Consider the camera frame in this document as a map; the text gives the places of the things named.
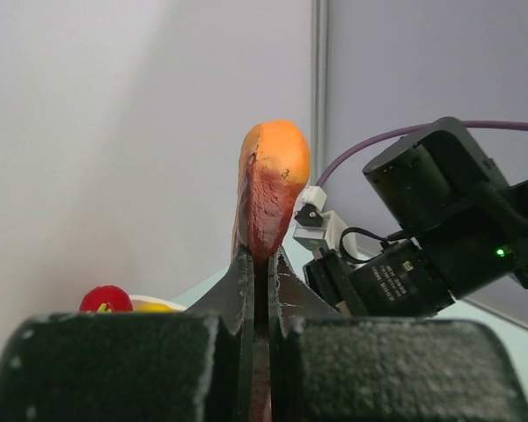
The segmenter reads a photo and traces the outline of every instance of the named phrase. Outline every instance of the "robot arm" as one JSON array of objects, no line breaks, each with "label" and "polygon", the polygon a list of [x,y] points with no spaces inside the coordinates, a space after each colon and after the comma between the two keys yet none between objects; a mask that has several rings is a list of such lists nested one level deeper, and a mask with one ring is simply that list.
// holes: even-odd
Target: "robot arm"
[{"label": "robot arm", "polygon": [[[363,174],[402,228],[378,256],[358,267],[343,258],[356,256],[350,236],[337,247],[347,228],[340,219],[314,228],[298,219],[296,240],[319,247],[306,281],[331,306],[358,316],[427,317],[507,274],[528,288],[528,180],[509,186],[459,120],[399,139]],[[313,244],[317,232],[323,237]]]}]

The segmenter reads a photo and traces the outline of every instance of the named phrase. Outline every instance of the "yellow object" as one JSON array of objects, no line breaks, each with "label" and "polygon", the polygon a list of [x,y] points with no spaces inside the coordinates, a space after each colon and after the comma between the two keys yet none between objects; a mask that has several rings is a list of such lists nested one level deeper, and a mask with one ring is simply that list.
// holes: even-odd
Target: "yellow object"
[{"label": "yellow object", "polygon": [[162,303],[147,303],[135,309],[137,312],[174,312],[175,310]]}]

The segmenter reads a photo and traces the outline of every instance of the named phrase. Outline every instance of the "white wall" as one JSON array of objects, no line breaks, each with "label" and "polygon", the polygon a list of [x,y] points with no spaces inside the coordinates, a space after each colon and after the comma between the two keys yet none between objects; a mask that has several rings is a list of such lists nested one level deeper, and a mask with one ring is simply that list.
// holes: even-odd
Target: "white wall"
[{"label": "white wall", "polygon": [[0,2],[0,347],[102,283],[227,264],[257,122],[308,135],[311,2]]},{"label": "white wall", "polygon": [[[327,161],[370,136],[445,115],[528,121],[528,0],[331,5]],[[528,134],[473,134],[509,182],[528,179]],[[381,235],[398,226],[362,168],[388,145],[354,156],[326,185],[329,207],[347,223]],[[476,296],[528,323],[528,291],[512,280]]]}]

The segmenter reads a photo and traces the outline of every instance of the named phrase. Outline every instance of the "purple cable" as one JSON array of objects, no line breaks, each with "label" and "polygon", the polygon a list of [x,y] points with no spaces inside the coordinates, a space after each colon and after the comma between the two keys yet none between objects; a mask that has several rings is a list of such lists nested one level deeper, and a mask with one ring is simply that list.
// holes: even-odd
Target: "purple cable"
[{"label": "purple cable", "polygon": [[[464,125],[470,129],[501,129],[501,130],[516,130],[519,132],[528,132],[528,123],[523,121],[500,121],[500,120],[466,120],[463,122]],[[396,138],[397,136],[408,135],[416,130],[422,129],[430,125],[431,123],[425,123],[423,125],[414,125],[408,127],[402,127],[401,129],[395,129],[391,132],[385,132],[381,135],[373,136],[370,139],[366,139],[363,142],[354,145],[353,147],[347,149],[342,154],[334,159],[323,171],[323,174],[320,175],[319,180],[317,180],[316,186],[323,186],[328,178],[334,173],[334,171],[346,160],[352,157],[356,152],[361,151],[364,148],[368,148],[371,145],[376,143],[386,141],[391,138]]]}]

